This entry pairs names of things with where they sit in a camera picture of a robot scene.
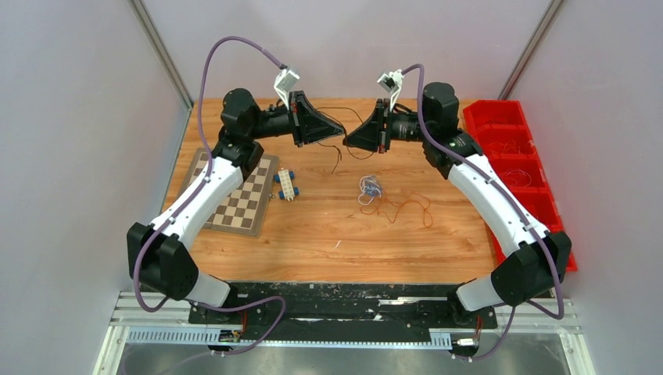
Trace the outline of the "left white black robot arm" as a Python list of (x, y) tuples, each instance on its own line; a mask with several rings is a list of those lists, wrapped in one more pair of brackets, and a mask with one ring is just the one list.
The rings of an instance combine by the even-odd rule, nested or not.
[(149, 224), (134, 223), (127, 232), (129, 274), (140, 287), (166, 298), (209, 306), (219, 323), (239, 312), (227, 282), (201, 271), (189, 249), (222, 201), (248, 180), (263, 156), (261, 138), (292, 135), (298, 147), (345, 133), (343, 126), (318, 112), (303, 91), (286, 95), (278, 106), (261, 109), (245, 88), (223, 99), (222, 128), (207, 164), (184, 193)]

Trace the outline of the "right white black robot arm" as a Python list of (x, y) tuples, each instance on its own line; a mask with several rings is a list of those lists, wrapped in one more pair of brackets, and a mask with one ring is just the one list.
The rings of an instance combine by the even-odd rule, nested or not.
[(571, 240), (552, 231), (516, 199), (501, 181), (476, 140), (458, 126), (459, 100), (450, 84), (433, 82), (422, 90), (416, 110), (385, 99), (344, 143), (369, 152), (387, 152), (392, 141), (420, 141), (425, 157), (458, 188), (488, 224), (506, 259), (488, 276), (461, 284), (449, 296), (451, 323), (466, 326), (478, 310), (518, 306), (559, 288), (566, 274)]

